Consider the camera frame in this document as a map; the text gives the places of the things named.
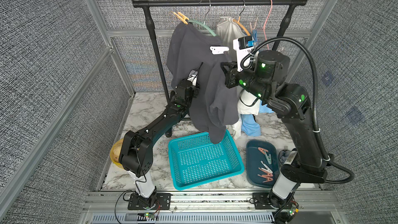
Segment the light blue t-shirt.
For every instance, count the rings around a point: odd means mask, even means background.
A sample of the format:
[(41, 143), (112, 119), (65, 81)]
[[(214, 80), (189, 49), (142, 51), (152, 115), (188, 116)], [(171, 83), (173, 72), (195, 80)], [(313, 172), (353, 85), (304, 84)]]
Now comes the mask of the light blue t-shirt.
[[(261, 105), (259, 108), (259, 113), (273, 113), (273, 111), (268, 108), (267, 105)], [(256, 122), (255, 120), (255, 115), (251, 114), (242, 114), (241, 115), (241, 120), (242, 120), (242, 125), (241, 125), (241, 130), (247, 135), (247, 136), (260, 136), (261, 135), (261, 127), (260, 125)]]

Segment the pink clothespin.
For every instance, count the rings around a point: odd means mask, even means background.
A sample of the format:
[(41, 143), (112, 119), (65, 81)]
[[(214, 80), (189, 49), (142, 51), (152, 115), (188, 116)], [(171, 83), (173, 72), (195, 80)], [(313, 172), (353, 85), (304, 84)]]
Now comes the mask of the pink clothespin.
[(254, 21), (254, 23), (250, 23), (250, 33), (251, 35), (254, 35), (257, 32), (257, 23), (258, 23), (258, 17), (256, 18), (256, 20)]

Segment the white t-shirt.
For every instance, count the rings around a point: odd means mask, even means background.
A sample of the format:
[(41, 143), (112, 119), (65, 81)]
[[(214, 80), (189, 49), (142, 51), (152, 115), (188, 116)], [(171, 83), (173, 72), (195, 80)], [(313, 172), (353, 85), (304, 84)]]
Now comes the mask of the white t-shirt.
[[(233, 41), (244, 37), (245, 34), (241, 31), (237, 23), (233, 21), (232, 17), (220, 17), (221, 20), (217, 24), (216, 34), (221, 37), (222, 44), (229, 47), (228, 55), (233, 62), (237, 62), (237, 52), (233, 47)], [(242, 133), (242, 115), (257, 115), (260, 110), (260, 101), (242, 87), (235, 87), (238, 96), (237, 110), (238, 122), (233, 125), (228, 125), (227, 129), (231, 133), (233, 139), (237, 140)]]

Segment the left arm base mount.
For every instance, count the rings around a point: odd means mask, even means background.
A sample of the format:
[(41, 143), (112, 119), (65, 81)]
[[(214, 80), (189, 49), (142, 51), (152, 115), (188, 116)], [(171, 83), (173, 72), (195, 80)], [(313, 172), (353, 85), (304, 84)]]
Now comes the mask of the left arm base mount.
[(149, 198), (139, 196), (134, 192), (130, 195), (127, 209), (133, 210), (169, 210), (172, 194), (154, 192)]

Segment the teal plastic basket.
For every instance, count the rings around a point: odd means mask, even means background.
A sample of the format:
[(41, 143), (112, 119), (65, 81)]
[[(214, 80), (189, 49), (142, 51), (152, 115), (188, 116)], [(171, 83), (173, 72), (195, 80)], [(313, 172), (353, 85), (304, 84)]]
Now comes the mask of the teal plastic basket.
[(177, 190), (186, 190), (241, 175), (243, 160), (229, 131), (218, 144), (209, 133), (171, 140), (168, 145), (171, 177)]

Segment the white clothespin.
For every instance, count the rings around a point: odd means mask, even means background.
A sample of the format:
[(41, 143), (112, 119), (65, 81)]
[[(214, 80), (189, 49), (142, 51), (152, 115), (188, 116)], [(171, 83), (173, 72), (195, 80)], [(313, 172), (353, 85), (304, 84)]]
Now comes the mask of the white clothespin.
[(209, 49), (213, 55), (221, 55), (230, 50), (229, 47), (226, 46), (210, 46)]

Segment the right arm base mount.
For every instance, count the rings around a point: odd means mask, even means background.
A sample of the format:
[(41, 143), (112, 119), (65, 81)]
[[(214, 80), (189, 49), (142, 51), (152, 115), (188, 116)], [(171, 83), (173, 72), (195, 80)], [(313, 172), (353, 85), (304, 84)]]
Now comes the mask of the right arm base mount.
[(253, 204), (257, 210), (278, 209), (268, 199), (268, 192), (254, 192), (248, 202)]

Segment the dark grey garment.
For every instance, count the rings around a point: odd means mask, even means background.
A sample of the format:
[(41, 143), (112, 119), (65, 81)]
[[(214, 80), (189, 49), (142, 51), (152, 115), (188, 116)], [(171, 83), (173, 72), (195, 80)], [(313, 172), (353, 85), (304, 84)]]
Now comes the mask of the dark grey garment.
[(193, 98), (189, 116), (201, 132), (208, 132), (213, 144), (224, 138), (227, 125), (238, 122), (237, 90), (227, 88), (222, 62), (230, 62), (229, 55), (215, 55), (211, 47), (221, 47), (219, 36), (206, 36), (191, 24), (180, 23), (173, 32), (166, 65), (173, 79), (172, 88), (198, 72), (198, 96)]

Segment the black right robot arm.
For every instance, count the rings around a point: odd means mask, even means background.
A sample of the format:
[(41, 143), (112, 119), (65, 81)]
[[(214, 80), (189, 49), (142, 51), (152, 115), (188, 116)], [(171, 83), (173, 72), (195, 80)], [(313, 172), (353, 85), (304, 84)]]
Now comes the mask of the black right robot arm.
[(301, 183), (325, 182), (327, 161), (323, 158), (313, 127), (313, 109), (304, 87), (285, 84), (290, 58), (272, 50), (261, 51), (254, 69), (238, 70), (235, 62), (220, 64), (226, 86), (240, 86), (274, 111), (289, 131), (295, 151), (282, 166), (268, 195), (271, 203), (285, 202)]

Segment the pink clothes hanger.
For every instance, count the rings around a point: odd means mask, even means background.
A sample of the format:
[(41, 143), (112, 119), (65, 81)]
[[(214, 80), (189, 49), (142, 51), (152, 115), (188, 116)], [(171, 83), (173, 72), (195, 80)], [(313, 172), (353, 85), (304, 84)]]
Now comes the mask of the pink clothes hanger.
[(267, 41), (267, 35), (266, 35), (266, 31), (265, 30), (266, 30), (267, 23), (269, 21), (269, 18), (271, 16), (271, 13), (272, 13), (272, 10), (273, 10), (273, 0), (269, 0), (269, 1), (270, 1), (270, 8), (269, 8), (267, 17), (266, 17), (265, 22), (264, 22), (263, 27), (262, 27), (262, 31), (263, 31), (263, 35), (264, 35), (264, 40), (265, 41)]

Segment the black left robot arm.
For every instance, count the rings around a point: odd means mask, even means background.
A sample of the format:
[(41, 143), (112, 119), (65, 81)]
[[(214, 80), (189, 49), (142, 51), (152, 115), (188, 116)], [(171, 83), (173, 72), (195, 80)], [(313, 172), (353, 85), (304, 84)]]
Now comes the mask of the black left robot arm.
[(118, 162), (135, 176), (136, 194), (144, 200), (153, 200), (156, 196), (156, 187), (149, 173), (154, 145), (188, 114), (192, 100), (199, 91), (199, 83), (183, 79), (172, 91), (171, 101), (159, 117), (139, 131), (125, 134)]

